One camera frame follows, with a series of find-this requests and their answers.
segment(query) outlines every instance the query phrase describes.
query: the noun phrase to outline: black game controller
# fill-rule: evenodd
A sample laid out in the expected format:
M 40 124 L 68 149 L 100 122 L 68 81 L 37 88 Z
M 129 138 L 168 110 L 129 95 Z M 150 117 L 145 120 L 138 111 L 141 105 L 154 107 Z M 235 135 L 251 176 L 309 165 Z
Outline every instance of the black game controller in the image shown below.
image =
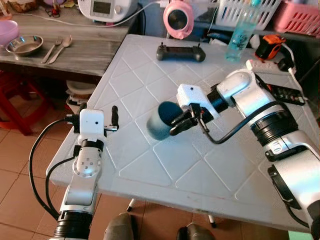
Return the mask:
M 167 58 L 177 59 L 194 59 L 197 62 L 202 62 L 206 58 L 205 52 L 198 46 L 181 47 L 181 46 L 166 46 L 163 42 L 156 50 L 156 59 L 159 61 Z

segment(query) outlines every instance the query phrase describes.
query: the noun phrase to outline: gray countertop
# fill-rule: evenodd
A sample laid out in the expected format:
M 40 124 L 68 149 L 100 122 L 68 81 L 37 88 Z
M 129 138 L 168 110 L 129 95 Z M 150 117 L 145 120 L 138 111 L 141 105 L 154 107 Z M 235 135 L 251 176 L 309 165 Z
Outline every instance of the gray countertop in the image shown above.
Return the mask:
M 49 18 L 43 8 L 28 12 L 28 14 Z M 12 20 L 18 23 L 20 35 L 38 35 L 43 37 L 44 43 L 39 52 L 19 59 L 4 48 L 0 48 L 0 63 L 101 77 L 135 21 L 135 18 L 132 18 L 115 27 L 94 27 L 102 25 L 84 17 L 75 7 L 62 8 L 60 17 L 54 19 L 92 26 L 74 26 L 30 15 L 14 15 Z M 55 63 L 41 64 L 42 58 L 55 43 L 57 37 L 68 35 L 72 35 L 72 45 L 61 53 Z

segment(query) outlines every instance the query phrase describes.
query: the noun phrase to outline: clear plastic bottle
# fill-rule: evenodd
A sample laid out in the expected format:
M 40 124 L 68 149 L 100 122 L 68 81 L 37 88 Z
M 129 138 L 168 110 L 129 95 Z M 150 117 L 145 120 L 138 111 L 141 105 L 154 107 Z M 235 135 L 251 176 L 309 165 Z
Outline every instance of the clear plastic bottle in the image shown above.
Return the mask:
M 259 4 L 260 0 L 250 0 L 248 8 L 245 8 L 241 12 L 225 53 L 225 58 L 228 61 L 238 62 L 241 59 L 241 56 L 259 21 L 259 15 L 255 10 L 258 8 Z

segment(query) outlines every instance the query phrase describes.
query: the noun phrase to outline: white container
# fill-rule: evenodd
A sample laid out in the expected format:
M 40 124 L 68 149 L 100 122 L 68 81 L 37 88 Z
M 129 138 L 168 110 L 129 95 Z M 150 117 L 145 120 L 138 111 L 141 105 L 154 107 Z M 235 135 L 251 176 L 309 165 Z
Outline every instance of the white container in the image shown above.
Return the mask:
M 220 0 L 216 25 L 235 27 L 243 10 L 249 9 L 260 16 L 257 30 L 264 30 L 277 10 L 281 0 L 261 0 L 258 7 L 251 7 L 245 0 Z

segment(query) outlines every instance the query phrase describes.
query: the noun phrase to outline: white table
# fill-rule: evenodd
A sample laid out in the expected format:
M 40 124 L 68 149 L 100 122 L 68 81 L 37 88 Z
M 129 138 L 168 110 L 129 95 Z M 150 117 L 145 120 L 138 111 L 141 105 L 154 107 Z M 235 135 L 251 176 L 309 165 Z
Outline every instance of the white table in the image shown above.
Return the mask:
M 287 213 L 267 174 L 271 165 L 254 134 L 246 126 L 230 140 L 213 145 L 193 127 L 163 141 L 151 138 L 146 122 L 166 100 L 176 102 L 179 84 L 201 86 L 205 92 L 233 70 L 245 68 L 253 58 L 247 50 L 243 62 L 225 61 L 226 47 L 202 44 L 202 63 L 156 60 L 157 46 L 194 46 L 197 43 L 150 36 L 127 35 L 88 102 L 104 111 L 111 123 L 111 108 L 118 107 L 119 131 L 110 133 L 103 151 L 102 193 L 145 199 L 166 206 L 211 213 L 274 228 L 304 231 Z M 297 88 L 288 75 L 259 74 L 270 84 Z M 299 128 L 318 145 L 318 125 L 310 108 L 288 104 Z M 222 137 L 242 120 L 235 109 L 208 124 L 210 133 Z M 77 135 L 71 130 L 49 168 L 72 156 Z M 71 162 L 53 172 L 51 180 L 67 185 Z M 301 212 L 297 215 L 304 219 Z

